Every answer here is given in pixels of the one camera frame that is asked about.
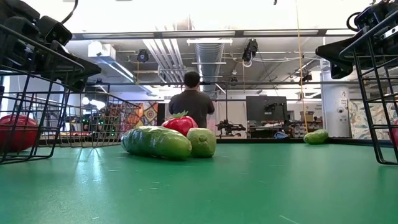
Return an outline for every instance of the green table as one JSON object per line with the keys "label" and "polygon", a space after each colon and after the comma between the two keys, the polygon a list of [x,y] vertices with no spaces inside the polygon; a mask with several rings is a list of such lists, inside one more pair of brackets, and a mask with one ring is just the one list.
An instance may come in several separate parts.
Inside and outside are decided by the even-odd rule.
{"label": "green table", "polygon": [[7,224],[398,223],[398,167],[367,146],[219,144],[186,162],[63,148],[0,178]]}

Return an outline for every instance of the white pillar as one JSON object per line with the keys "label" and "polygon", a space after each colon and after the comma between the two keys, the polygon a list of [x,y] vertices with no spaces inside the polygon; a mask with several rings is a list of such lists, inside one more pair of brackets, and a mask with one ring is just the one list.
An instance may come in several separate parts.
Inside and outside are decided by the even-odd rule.
{"label": "white pillar", "polygon": [[[321,60],[321,81],[345,81],[345,78],[333,80],[330,76],[330,63]],[[349,130],[349,87],[348,85],[321,85],[323,128],[329,137],[350,137]]]}

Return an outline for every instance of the cucumber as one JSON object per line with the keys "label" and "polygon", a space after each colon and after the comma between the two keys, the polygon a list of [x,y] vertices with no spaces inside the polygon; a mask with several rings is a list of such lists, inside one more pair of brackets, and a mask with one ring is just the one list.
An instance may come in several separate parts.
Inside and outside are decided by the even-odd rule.
{"label": "cucumber", "polygon": [[122,148],[136,156],[185,160],[190,157],[191,142],[178,131],[158,126],[141,126],[122,135]]}
{"label": "cucumber", "polygon": [[319,129],[304,136],[304,141],[308,144],[323,144],[329,138],[328,131]]}
{"label": "cucumber", "polygon": [[187,138],[191,141],[194,158],[211,158],[216,151],[216,136],[206,128],[191,128]]}

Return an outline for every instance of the man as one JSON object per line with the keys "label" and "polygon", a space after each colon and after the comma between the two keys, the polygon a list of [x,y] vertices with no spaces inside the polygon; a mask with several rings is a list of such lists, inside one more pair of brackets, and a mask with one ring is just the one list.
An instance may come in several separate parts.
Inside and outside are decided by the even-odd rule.
{"label": "man", "polygon": [[188,116],[193,118],[199,128],[207,127],[207,114],[214,113],[214,105],[210,97],[200,93],[200,76],[197,72],[188,72],[184,75],[185,91],[172,97],[169,103],[171,114],[188,111]]}

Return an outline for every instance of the dark shirt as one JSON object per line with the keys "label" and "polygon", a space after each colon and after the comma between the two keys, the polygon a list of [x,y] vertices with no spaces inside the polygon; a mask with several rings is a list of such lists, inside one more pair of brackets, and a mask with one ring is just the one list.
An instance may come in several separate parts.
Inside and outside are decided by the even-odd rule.
{"label": "dark shirt", "polygon": [[210,97],[196,90],[185,90],[173,96],[169,103],[171,114],[188,111],[187,115],[196,121],[199,128],[207,127],[207,114],[213,114],[214,110]]}

